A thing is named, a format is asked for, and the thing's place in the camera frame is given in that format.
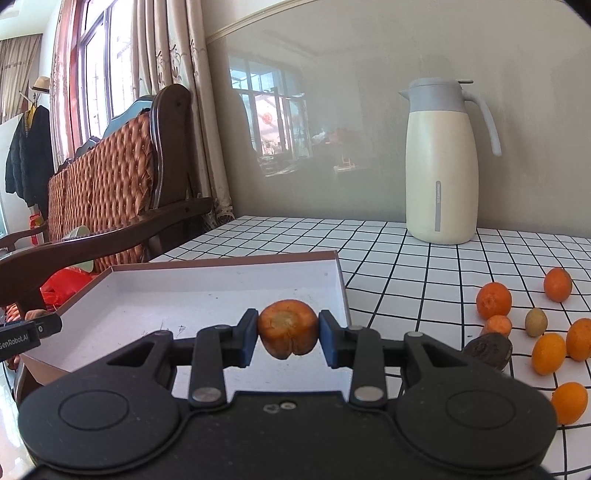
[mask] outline straw hat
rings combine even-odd
[[[35,81],[35,85],[31,87],[31,90],[38,92],[49,93],[49,77],[39,77]]]

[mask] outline woven backrest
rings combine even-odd
[[[95,176],[90,207],[91,232],[121,226],[150,208],[154,182],[154,162],[150,137],[150,115],[142,113],[93,150]],[[139,263],[141,245],[96,260],[96,270],[111,265]]]
[[[86,225],[91,233],[121,226],[150,208],[154,161],[150,115],[142,113],[49,182],[49,237],[61,240]],[[95,259],[95,271],[111,265],[139,263],[141,245]]]

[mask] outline thermos handle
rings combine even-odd
[[[492,152],[496,157],[501,156],[501,142],[499,141],[499,134],[496,131],[495,121],[492,117],[491,111],[488,109],[488,105],[483,99],[474,95],[473,93],[462,90],[464,100],[467,102],[474,102],[480,107],[484,121],[488,127],[488,134],[491,136]]]

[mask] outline yellow garment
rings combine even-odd
[[[33,105],[27,112],[27,128],[31,128],[31,125],[33,124],[33,115],[35,115],[35,110],[37,110],[37,107]]]

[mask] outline wooden armrest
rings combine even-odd
[[[43,233],[46,230],[47,222],[31,230],[23,230],[22,232],[9,233],[8,235],[5,235],[2,238],[0,238],[0,248],[8,248],[9,252],[14,252],[17,249],[15,246],[17,240],[20,240],[21,238],[26,238],[28,236],[34,236],[38,233]]]
[[[133,248],[175,223],[210,212],[212,207],[211,198],[177,202],[149,210],[108,231],[10,253],[0,258],[0,305],[16,303],[19,310],[21,305],[36,305],[39,287],[58,270]]]

